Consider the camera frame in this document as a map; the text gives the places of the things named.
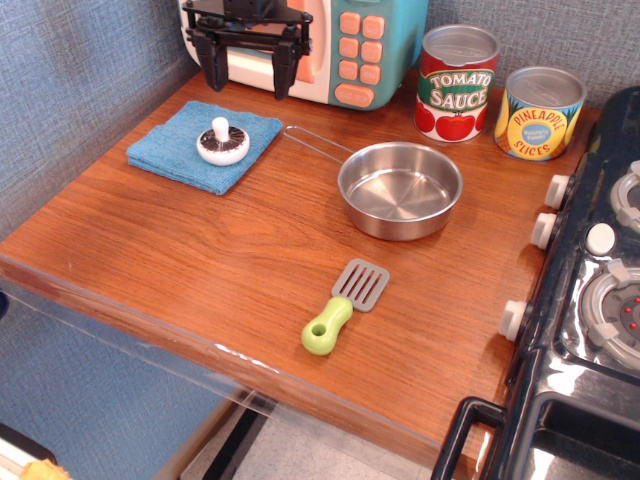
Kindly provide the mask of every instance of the spatula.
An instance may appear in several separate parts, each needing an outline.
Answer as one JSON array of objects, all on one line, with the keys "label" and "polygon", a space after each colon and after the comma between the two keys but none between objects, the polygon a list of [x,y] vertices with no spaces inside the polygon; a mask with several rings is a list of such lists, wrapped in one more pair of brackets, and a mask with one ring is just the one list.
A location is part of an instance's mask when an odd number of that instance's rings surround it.
[{"label": "spatula", "polygon": [[342,326],[353,309],[370,312],[389,282],[389,272],[354,258],[331,289],[331,300],[320,315],[302,330],[302,344],[314,355],[327,355],[336,345]]}]

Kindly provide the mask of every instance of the can lid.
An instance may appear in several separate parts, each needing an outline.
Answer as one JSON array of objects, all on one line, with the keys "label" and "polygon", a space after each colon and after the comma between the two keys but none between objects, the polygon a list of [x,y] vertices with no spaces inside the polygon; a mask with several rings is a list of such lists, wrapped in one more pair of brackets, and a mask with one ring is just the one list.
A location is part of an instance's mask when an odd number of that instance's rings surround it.
[{"label": "can lid", "polygon": [[491,60],[500,42],[487,30],[472,25],[442,25],[429,30],[422,40],[424,50],[451,67]]},{"label": "can lid", "polygon": [[586,85],[575,75],[552,67],[525,67],[511,73],[509,94],[533,107],[563,109],[581,104]]}]

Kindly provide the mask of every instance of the green spatula handle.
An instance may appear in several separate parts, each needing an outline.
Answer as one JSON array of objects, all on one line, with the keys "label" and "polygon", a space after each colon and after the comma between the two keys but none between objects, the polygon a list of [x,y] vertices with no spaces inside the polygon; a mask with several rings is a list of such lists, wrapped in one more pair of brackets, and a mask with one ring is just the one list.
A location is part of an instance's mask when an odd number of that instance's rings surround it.
[{"label": "green spatula handle", "polygon": [[327,355],[336,346],[338,333],[353,314],[353,305],[344,297],[333,297],[320,315],[302,330],[302,344],[314,355]]}]

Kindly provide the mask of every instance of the toy microwave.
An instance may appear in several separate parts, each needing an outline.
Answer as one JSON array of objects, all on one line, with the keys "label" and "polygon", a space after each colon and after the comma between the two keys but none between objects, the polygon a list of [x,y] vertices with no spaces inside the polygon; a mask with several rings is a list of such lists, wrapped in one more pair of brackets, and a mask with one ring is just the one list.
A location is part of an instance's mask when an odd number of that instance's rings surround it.
[{"label": "toy microwave", "polygon": [[[288,94],[356,110],[385,105],[420,56],[428,4],[428,0],[287,0],[287,7],[313,17],[308,27],[311,51],[300,58]],[[187,49],[202,66],[187,35],[184,8],[181,16]],[[274,27],[283,29],[283,25],[260,24],[251,29]],[[274,90],[268,53],[233,47],[227,62],[229,80]]]}]

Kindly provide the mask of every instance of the black robotic claw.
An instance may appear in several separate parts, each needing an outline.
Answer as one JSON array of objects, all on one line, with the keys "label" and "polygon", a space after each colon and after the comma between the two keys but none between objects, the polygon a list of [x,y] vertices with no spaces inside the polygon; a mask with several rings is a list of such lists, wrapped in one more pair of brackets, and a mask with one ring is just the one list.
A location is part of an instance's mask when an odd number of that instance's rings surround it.
[{"label": "black robotic claw", "polygon": [[[227,47],[238,47],[271,52],[276,99],[288,96],[300,58],[311,53],[311,15],[278,0],[187,1],[182,9],[189,19],[188,40],[193,43],[207,84],[213,90],[219,92],[229,80]],[[269,23],[283,24],[282,33],[247,29]]]}]

